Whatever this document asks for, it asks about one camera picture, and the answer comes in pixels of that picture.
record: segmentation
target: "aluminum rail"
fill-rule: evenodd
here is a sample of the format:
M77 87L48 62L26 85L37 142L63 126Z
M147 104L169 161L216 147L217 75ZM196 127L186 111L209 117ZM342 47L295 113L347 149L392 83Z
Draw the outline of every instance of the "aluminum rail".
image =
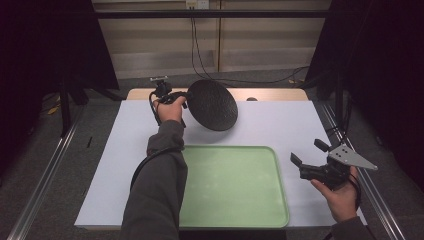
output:
M332 127L336 127L336 121L334 119L335 114L333 109L328 105L324 104L323 106L324 113L327 117L327 120L331 124ZM336 136L339 140L342 139L343 134L337 130ZM355 149L352 146L352 143L348 138L346 138L346 145ZM395 217L393 216L392 211L387 206L380 192L377 190L377 187L374 185L374 182L371 179L371 176L368 174L368 171L365 169L358 168L359 180L361 181L362 188L367 193L367 196L373 205L378 217L380 218L381 223L387 231L390 239L392 240L405 240L405 236L403 235Z
M66 135L60 138L56 150L54 151L53 156L47 165L47 168L44 170L44 173L38 182L37 187L32 193L17 222L13 226L7 240L24 240L26 238L28 231L38 213L38 210L43 203L44 197L51 185L51 182L53 181L53 177L59 168L60 162L62 161L62 158L65 155L65 152L74 136L77 124L81 119L84 109L85 106L78 108L75 114L75 122L71 125Z

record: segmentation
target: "hand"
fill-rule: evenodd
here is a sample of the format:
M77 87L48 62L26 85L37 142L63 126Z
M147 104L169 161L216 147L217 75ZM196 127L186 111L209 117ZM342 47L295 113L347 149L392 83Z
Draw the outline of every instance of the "hand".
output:
M162 122L175 120L181 123L183 114L182 105L185 101L185 97L178 97L172 104L162 104L156 100L153 102L153 105Z
M355 178L358 178L358 170L355 167L350 167L350 173ZM327 199L331 215L336 222L342 222L357 216L355 207L356 190L350 182L346 182L341 188L334 191L331 191L318 180L312 179L311 183Z

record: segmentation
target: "dark gray sleeve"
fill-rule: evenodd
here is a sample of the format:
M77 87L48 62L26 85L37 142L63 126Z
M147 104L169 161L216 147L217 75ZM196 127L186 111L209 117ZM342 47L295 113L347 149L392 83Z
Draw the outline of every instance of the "dark gray sleeve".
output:
M335 240L372 240L371 233L362 224L359 217L355 217L331 227L333 238Z
M147 152L182 148L183 132L180 123L163 122L158 133L150 137ZM164 153L148 162L130 192L120 239L178 239L186 179L187 165L180 152Z

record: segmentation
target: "wall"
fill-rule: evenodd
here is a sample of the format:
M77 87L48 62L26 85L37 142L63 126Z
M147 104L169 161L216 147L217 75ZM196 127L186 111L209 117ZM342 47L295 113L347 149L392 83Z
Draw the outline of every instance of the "wall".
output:
M93 0L96 10L185 9L185 1ZM330 0L210 0L211 9L325 10ZM196 19L206 71L309 65L324 19ZM194 73L190 19L99 20L118 79ZM194 52L194 64L200 67Z

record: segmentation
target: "black curtain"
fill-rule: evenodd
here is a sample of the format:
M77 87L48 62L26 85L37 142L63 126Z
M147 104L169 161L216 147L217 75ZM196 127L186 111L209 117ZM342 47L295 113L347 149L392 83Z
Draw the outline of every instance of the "black curtain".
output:
M96 18L64 12L94 12L90 0L0 1L0 174L24 143L42 98L75 76L100 88L118 89Z

